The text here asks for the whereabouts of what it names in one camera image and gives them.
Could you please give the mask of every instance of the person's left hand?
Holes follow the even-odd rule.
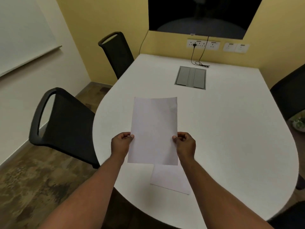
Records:
[[[122,163],[128,153],[130,142],[135,136],[130,132],[121,132],[111,140],[111,156],[119,159]]]

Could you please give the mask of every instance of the black chair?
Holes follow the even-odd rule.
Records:
[[[39,125],[44,108],[55,94],[48,125],[42,137]],[[98,163],[92,140],[95,114],[62,88],[47,91],[39,102],[31,124],[29,141],[33,145],[47,146],[71,157],[89,163],[97,169]]]
[[[270,90],[285,121],[305,109],[305,64],[280,80]],[[305,188],[299,175],[296,189]]]
[[[113,32],[99,41],[98,45],[103,48],[117,79],[119,79],[134,61],[123,33]]]
[[[304,229],[305,201],[298,202],[285,212],[268,220],[274,229]]]

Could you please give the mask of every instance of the white wall socket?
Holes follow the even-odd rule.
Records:
[[[208,42],[207,43],[207,47],[206,49],[207,50],[214,50],[214,51],[217,51],[219,49],[219,46],[220,46],[220,42]]]
[[[193,44],[196,43],[197,49],[204,49],[206,46],[207,41],[206,40],[196,40],[196,39],[188,39],[186,43],[186,47],[194,48]]]
[[[235,52],[245,54],[248,51],[249,47],[250,47],[250,44],[238,43],[235,48]]]
[[[223,51],[234,52],[236,49],[237,43],[226,42],[223,48]]]

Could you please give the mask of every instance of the television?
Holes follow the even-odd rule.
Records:
[[[262,0],[148,0],[149,29],[243,39]]]

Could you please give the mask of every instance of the floor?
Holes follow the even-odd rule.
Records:
[[[109,88],[91,83],[77,98],[96,112]],[[291,129],[305,177],[305,134]],[[95,169],[47,147],[28,145],[0,169],[0,228],[37,228]],[[284,209],[305,200],[295,190]],[[136,209],[113,190],[103,229],[172,228]]]

